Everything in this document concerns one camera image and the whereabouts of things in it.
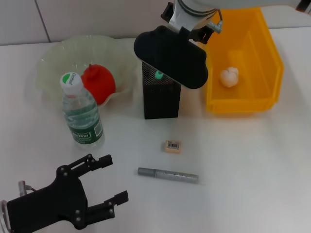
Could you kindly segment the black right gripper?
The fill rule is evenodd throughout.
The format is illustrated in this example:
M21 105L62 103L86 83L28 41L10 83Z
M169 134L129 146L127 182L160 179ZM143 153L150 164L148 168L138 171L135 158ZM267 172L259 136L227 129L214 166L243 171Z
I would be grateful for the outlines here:
M166 26L141 33L134 42L136 56L177 83L198 89L208 79L206 52L189 41L190 32Z

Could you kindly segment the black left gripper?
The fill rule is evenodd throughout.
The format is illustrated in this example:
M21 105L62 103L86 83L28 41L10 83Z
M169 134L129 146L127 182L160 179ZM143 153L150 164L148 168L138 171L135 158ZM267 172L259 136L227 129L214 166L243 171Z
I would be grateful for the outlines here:
M87 198L79 177L113 164L110 154L96 160L87 154L59 167L55 180L42 189L7 202L11 230L32 233L59 221L68 221L81 230L87 225L115 217L115 205L129 201L123 191L101 204L87 207Z

